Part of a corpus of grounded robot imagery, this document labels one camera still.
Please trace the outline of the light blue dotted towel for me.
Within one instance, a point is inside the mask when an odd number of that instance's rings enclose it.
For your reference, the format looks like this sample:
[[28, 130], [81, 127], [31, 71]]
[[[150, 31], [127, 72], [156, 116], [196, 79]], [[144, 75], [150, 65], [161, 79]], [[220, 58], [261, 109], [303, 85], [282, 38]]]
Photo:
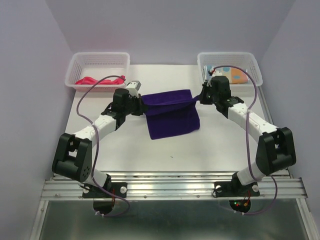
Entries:
[[[213, 69], [214, 67], [211, 65], [205, 65], [202, 68], [202, 77], [204, 80], [210, 80], [212, 77], [209, 76], [208, 71]], [[221, 71], [223, 76], [227, 77], [230, 84], [247, 84], [249, 81], [248, 76], [243, 73], [241, 70], [237, 68], [230, 68], [230, 67], [220, 67], [216, 70]]]

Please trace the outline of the purple towel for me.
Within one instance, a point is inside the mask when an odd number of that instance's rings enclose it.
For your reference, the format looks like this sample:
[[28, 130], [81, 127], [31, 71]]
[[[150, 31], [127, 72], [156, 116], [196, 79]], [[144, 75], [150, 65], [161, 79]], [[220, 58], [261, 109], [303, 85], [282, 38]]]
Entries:
[[192, 96], [189, 89], [143, 95], [150, 138], [158, 140], [199, 130], [198, 100], [199, 97]]

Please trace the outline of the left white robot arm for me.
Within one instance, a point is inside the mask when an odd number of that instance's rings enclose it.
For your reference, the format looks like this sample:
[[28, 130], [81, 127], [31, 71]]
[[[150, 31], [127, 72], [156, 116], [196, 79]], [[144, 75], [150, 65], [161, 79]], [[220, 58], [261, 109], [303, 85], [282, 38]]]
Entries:
[[55, 174], [79, 183], [94, 186], [100, 197], [111, 193], [111, 177], [96, 169], [93, 148], [108, 134], [115, 132], [126, 121], [128, 115], [140, 116], [146, 111], [138, 90], [129, 84], [116, 89], [112, 102], [95, 121], [73, 134], [63, 133], [57, 144], [52, 163]]

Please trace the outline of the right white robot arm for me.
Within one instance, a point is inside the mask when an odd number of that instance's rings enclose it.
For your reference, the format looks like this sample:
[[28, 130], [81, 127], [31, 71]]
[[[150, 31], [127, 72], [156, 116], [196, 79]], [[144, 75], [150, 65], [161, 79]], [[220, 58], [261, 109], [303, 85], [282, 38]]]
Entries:
[[279, 128], [251, 111], [245, 102], [232, 96], [226, 76], [214, 76], [202, 84], [199, 101], [203, 105], [215, 105], [216, 110], [228, 120], [245, 130], [245, 136], [257, 143], [254, 162], [235, 173], [230, 182], [231, 192], [242, 195], [248, 185], [266, 176], [296, 164], [296, 151], [292, 131]]

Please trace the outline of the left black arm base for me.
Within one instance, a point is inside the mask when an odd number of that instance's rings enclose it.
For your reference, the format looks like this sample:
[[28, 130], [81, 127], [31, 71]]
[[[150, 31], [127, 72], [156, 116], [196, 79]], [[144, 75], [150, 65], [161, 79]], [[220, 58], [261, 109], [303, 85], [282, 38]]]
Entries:
[[[114, 182], [104, 187], [97, 187], [88, 183], [80, 183], [82, 198], [93, 200], [92, 208], [96, 216], [103, 218], [120, 217], [126, 214], [131, 205], [127, 200], [128, 183]], [[116, 210], [116, 200], [126, 204], [123, 210]]]

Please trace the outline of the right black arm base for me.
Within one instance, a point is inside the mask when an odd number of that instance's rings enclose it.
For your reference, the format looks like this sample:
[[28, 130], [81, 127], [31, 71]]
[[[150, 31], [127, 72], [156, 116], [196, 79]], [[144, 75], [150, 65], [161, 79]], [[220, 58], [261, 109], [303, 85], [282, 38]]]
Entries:
[[247, 214], [251, 208], [251, 198], [260, 195], [256, 182], [241, 185], [231, 181], [219, 181], [214, 183], [212, 192], [214, 198], [228, 198], [231, 209], [241, 214]]

